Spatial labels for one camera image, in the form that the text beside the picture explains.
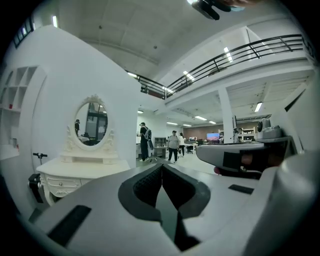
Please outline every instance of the window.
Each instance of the window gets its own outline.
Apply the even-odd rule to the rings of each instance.
[[[14,35],[13,42],[14,42],[15,48],[18,48],[18,46],[23,41],[23,39],[25,39],[26,36],[29,35],[34,30],[35,30],[35,27],[33,26],[32,18],[28,17],[26,21],[22,24],[22,26],[19,28],[17,33]]]

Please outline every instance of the backpack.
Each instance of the backpack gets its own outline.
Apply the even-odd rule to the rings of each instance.
[[[146,127],[146,132],[143,136],[147,141],[151,140],[151,130],[148,127]]]

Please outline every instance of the monitor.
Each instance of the monitor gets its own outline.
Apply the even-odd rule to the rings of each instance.
[[[217,141],[220,138],[220,134],[219,133],[207,133],[206,134],[206,139],[208,141]]]

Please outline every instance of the white column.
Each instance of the white column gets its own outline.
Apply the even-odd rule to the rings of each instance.
[[[229,95],[226,88],[220,88],[218,92],[219,92],[221,109],[222,109],[224,143],[233,143],[234,142],[234,125],[232,121],[233,115],[232,115]]]

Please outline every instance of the white shirt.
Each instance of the white shirt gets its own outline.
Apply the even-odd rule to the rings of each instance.
[[[185,145],[185,139],[184,139],[184,137],[182,137],[182,136],[179,136],[178,137],[179,138],[179,141],[180,141],[180,146],[184,146]]]

